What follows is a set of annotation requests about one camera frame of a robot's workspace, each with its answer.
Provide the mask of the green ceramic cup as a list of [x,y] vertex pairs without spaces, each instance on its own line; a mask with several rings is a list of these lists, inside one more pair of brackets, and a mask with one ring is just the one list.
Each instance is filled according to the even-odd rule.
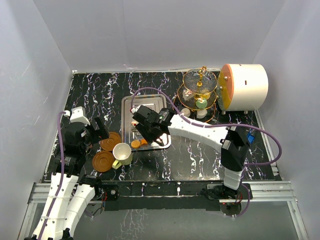
[[112,168],[117,170],[121,166],[130,165],[133,160],[131,147],[127,143],[118,143],[112,151],[114,162]]

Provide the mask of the white cream puff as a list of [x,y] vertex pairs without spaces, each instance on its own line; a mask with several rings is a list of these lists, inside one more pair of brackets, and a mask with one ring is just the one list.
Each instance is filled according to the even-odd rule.
[[207,115],[207,110],[206,109],[199,110],[196,113],[196,117],[198,119],[203,119],[206,115]]

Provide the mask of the brown wooden coaster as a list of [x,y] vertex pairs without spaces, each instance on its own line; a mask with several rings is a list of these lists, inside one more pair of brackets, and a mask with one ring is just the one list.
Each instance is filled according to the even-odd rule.
[[110,151],[100,151],[92,159],[93,168],[100,173],[109,171],[115,161]]
[[117,132],[109,132],[109,138],[100,141],[100,147],[103,151],[112,152],[114,147],[121,143],[121,136]]

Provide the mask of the three-tier glass cake stand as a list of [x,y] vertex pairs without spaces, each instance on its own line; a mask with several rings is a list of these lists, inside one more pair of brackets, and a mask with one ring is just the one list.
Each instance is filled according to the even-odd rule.
[[[209,123],[211,120],[213,120],[217,110],[217,86],[218,80],[216,75],[209,71],[206,66],[190,69],[183,74],[182,84],[177,89],[173,102],[180,109],[180,111],[183,108],[190,109],[191,115],[189,118],[203,123]],[[188,90],[194,93],[194,97],[188,101],[185,101],[183,99],[183,90]],[[205,109],[198,109],[196,106],[196,100],[198,98],[202,98],[202,94],[210,94],[210,98],[207,100],[207,107]],[[207,115],[202,119],[197,118],[197,111],[200,110],[207,110]]]

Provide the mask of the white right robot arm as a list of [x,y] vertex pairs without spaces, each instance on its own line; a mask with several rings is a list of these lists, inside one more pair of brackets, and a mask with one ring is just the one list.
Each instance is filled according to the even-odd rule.
[[241,177],[250,143],[244,132],[236,126],[214,126],[175,113],[169,108],[156,112],[145,105],[130,110],[137,122],[135,128],[150,145],[157,143],[163,134],[188,138],[220,152],[224,167],[223,194],[233,199],[241,192]]

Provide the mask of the orange fish-shaped cookie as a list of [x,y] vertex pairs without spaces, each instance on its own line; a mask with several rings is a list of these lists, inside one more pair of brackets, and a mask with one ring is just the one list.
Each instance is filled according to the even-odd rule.
[[143,146],[143,145],[148,145],[148,142],[143,138],[140,140],[140,145]]

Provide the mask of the blue clip object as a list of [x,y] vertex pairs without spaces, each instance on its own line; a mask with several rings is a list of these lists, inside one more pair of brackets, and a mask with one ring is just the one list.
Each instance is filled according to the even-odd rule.
[[254,140],[256,138],[256,135],[257,135],[257,131],[255,129],[253,129],[253,128],[251,128],[249,130],[249,132],[247,133],[247,140],[248,140],[250,145],[254,142]]

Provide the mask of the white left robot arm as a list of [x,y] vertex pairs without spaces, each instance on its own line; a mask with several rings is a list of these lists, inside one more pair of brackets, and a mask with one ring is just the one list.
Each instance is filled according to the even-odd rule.
[[87,205],[103,195],[98,177],[80,173],[90,148],[109,138],[107,127],[96,117],[98,128],[94,128],[82,106],[61,111],[58,116],[68,117],[69,124],[64,130],[58,128],[60,151],[54,159],[55,170],[42,215],[30,240],[72,240]]

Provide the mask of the yellow dome cake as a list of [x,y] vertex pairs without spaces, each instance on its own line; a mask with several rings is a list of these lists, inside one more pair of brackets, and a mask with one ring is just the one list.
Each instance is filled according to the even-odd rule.
[[208,93],[208,94],[202,94],[201,97],[205,100],[208,100],[210,97],[211,97],[211,94]]

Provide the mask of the white sprinkle cherry cake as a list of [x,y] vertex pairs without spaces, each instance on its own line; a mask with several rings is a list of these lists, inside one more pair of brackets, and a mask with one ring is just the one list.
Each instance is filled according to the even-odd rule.
[[132,122],[131,122],[131,125],[132,125],[132,127],[136,127],[136,125],[138,124],[138,122],[137,121],[135,121],[135,120],[133,120]]

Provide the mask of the white rectangular cream cake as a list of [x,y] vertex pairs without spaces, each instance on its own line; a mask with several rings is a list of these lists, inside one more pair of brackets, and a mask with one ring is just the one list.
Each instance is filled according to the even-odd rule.
[[182,92],[182,97],[185,101],[189,101],[195,96],[195,94],[189,90],[184,89]]

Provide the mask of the green dome cake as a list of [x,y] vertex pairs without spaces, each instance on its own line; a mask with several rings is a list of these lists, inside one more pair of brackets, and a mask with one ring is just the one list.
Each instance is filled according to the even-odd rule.
[[208,105],[208,102],[204,98],[198,98],[195,102],[195,105],[197,106],[198,109],[205,109]]

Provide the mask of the silver metal tray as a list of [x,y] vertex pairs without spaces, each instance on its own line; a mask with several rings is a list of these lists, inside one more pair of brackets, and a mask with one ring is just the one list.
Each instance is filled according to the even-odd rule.
[[161,94],[125,96],[121,101],[121,139],[133,151],[166,149],[171,145],[171,136],[159,130],[158,139],[150,141],[152,124],[157,114],[167,107],[166,98]]

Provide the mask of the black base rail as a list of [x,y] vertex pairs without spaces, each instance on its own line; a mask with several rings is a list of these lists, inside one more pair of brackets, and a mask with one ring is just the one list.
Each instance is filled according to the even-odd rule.
[[102,181],[89,202],[105,211],[131,209],[219,211],[223,204],[252,200],[251,186],[242,183],[238,190],[228,190],[219,180],[197,181]]

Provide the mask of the round orange biscuit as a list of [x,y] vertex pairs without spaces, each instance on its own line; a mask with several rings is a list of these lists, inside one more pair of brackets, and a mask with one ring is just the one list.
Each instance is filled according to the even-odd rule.
[[131,142],[131,147],[133,149],[139,149],[141,147],[141,141],[136,139]]

